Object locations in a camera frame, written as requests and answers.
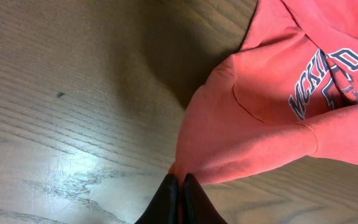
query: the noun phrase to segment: navy blue lettering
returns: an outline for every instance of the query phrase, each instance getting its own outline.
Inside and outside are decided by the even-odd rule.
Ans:
[[[305,86],[303,85],[305,80],[306,80],[306,72],[303,72],[300,78],[300,87],[303,96],[303,102],[305,102],[305,104],[308,104],[310,98],[310,89],[308,88],[305,92]]]
[[[337,103],[335,100],[335,97],[333,94],[330,94],[328,91],[329,89],[334,85],[334,80],[331,77],[329,79],[329,82],[327,83],[327,85],[321,90],[321,93],[324,95],[328,106],[332,107],[333,110],[335,110],[337,108]]]
[[[329,71],[329,66],[328,63],[326,61],[326,55],[324,54],[324,52],[320,49],[319,50],[319,56],[320,56],[320,60],[321,60],[321,64],[323,65],[323,71],[324,71],[324,75],[321,76],[321,78],[324,78],[325,74],[327,74],[327,72]]]
[[[292,110],[295,112],[296,116],[303,120],[305,118],[305,106],[303,105],[302,99],[301,99],[301,93],[300,93],[300,85],[299,82],[295,85],[295,99],[293,99],[292,95],[288,99],[288,102],[292,108]]]
[[[347,93],[349,91],[353,90],[353,86],[349,85],[348,87],[346,87],[345,89],[342,89],[343,92]]]
[[[353,77],[349,74],[349,73],[347,73],[347,72],[345,72],[345,70],[343,70],[343,69],[341,69],[341,68],[339,68],[339,70],[342,72],[342,74],[345,76],[345,78],[347,79],[347,81],[349,81],[349,82],[353,82],[354,80],[353,80]]]
[[[344,55],[347,55],[354,62],[344,57]],[[358,70],[358,55],[355,52],[353,52],[351,49],[341,49],[338,50],[337,52],[329,54],[329,56],[337,59],[338,61],[346,65],[346,67],[352,72]]]
[[[311,59],[311,63],[308,64],[308,81],[309,81],[310,86],[311,86],[310,93],[313,93],[316,90],[316,87],[321,82],[319,77],[317,77],[316,75],[314,75],[312,73],[312,70],[313,70],[313,67],[314,67],[315,63],[316,63],[316,57],[313,57],[313,59]]]

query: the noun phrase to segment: red sweatshirt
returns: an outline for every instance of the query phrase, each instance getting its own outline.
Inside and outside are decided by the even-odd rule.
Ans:
[[[194,94],[170,172],[223,182],[306,155],[358,164],[356,0],[259,0],[240,52]]]

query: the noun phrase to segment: wood grain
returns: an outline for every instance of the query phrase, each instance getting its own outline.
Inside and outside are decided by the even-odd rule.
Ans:
[[[255,6],[0,0],[0,223],[134,223]],[[358,167],[338,161],[205,190],[228,223],[358,223]]]

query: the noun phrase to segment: scratch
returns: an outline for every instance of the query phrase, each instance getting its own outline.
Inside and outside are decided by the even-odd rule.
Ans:
[[[50,175],[49,175],[49,202],[50,202],[50,210],[54,214],[55,211],[53,210],[53,203],[52,203],[52,172],[51,172],[51,170],[49,170],[49,172],[50,172]]]
[[[92,189],[90,189],[89,190],[89,195],[88,195],[88,199],[89,200],[93,200],[96,196],[98,196],[99,194],[100,194],[100,192],[102,192],[103,191],[103,189],[105,189],[106,188],[106,184],[104,184],[102,187],[101,187],[101,189],[100,190],[98,190],[92,197],[90,197],[91,196],[91,191],[92,191]]]
[[[56,171],[59,171],[59,161],[60,161],[60,156],[57,157],[57,167],[56,167]]]
[[[50,158],[48,158],[48,175],[50,173]]]
[[[60,164],[60,168],[62,168],[62,176],[64,176],[65,173],[64,173],[64,171],[63,171],[63,166],[62,166],[62,164]]]
[[[118,156],[117,156],[117,154],[115,152],[112,152],[112,154],[116,159],[118,159]]]
[[[1,172],[2,172],[3,168],[5,168],[6,161],[8,160],[9,156],[11,155],[12,149],[13,149],[13,145],[10,146],[8,152],[6,153],[6,157],[4,159],[4,162],[2,163],[2,166],[0,167],[0,175],[1,175]]]
[[[88,206],[89,206],[89,210],[91,210],[91,200],[90,200],[90,197],[91,197],[91,190],[88,191]]]
[[[34,189],[35,189],[35,184],[32,184],[32,208],[31,208],[31,214],[34,215],[34,200],[35,200],[35,195],[34,195]]]
[[[52,155],[52,156],[48,156],[48,157],[60,157],[60,156],[65,156],[65,154]]]

